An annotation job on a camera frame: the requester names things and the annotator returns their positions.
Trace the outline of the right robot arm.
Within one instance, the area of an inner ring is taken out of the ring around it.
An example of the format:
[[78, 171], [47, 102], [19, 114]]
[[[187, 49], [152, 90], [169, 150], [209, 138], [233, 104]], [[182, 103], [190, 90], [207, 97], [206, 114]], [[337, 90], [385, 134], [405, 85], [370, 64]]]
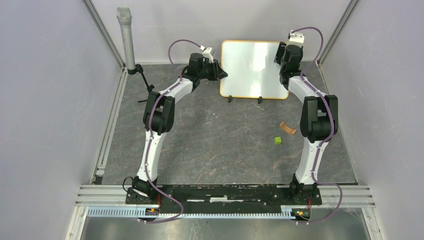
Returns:
[[318, 170], [325, 148], [338, 131], [338, 98], [309, 82], [300, 70], [303, 47], [280, 42], [274, 62], [280, 65], [280, 83], [302, 102], [299, 129], [304, 138], [300, 164], [289, 185], [295, 204], [318, 195]]

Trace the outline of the yellow-framed whiteboard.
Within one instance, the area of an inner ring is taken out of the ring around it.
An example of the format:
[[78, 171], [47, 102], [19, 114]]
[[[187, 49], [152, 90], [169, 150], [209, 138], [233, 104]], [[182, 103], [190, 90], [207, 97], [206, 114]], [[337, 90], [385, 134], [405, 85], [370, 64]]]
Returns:
[[222, 97], [285, 100], [289, 91], [280, 83], [274, 62], [278, 41], [225, 40], [221, 68], [228, 74], [220, 81]]

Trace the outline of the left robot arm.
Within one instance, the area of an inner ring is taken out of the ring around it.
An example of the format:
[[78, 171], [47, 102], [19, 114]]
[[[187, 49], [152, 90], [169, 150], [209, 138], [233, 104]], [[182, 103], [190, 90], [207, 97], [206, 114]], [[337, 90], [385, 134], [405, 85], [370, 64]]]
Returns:
[[157, 182], [163, 142], [174, 125], [176, 103], [192, 93], [201, 80], [218, 81], [227, 76], [211, 53], [192, 53], [176, 82], [148, 95], [143, 115], [146, 143], [140, 168], [131, 183], [132, 190], [145, 204], [151, 204], [157, 198], [153, 185]]

